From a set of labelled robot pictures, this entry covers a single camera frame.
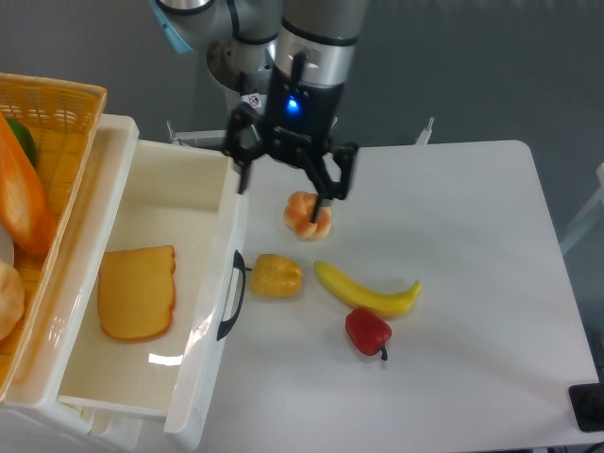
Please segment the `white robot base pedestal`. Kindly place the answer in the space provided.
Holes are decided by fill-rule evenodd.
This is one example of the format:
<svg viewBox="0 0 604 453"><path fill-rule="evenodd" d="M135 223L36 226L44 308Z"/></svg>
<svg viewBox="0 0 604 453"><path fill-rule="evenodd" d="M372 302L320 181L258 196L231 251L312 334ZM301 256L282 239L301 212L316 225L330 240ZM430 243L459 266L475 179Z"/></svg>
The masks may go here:
<svg viewBox="0 0 604 453"><path fill-rule="evenodd" d="M241 103L264 113L276 50L277 39L253 44L230 38L209 45L208 68L224 93L228 114Z"/></svg>

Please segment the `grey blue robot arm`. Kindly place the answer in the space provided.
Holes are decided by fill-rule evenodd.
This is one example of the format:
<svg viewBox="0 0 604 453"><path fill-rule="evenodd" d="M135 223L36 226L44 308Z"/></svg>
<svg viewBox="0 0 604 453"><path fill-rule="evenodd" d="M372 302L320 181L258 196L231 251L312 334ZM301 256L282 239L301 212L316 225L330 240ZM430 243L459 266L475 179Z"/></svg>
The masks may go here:
<svg viewBox="0 0 604 453"><path fill-rule="evenodd" d="M178 53L207 46L223 89L235 92L222 151L240 169L264 155L305 171L311 217L347 197L358 146L335 143L336 122L368 4L365 1L152 1Z"/></svg>

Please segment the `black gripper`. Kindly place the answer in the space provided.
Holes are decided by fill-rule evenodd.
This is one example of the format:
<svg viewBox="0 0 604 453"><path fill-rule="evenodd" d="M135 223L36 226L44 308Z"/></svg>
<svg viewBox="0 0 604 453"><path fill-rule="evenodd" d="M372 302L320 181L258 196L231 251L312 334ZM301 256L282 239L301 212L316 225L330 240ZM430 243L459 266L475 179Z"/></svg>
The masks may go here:
<svg viewBox="0 0 604 453"><path fill-rule="evenodd" d="M316 189L310 217L316 223L332 199L346 199L359 146L335 143L330 137L343 85L314 87L272 71L266 107L257 114L241 103L230 114L223 153L232 158L240 176L237 194L247 190L252 162L264 155L305 171Z"/></svg>

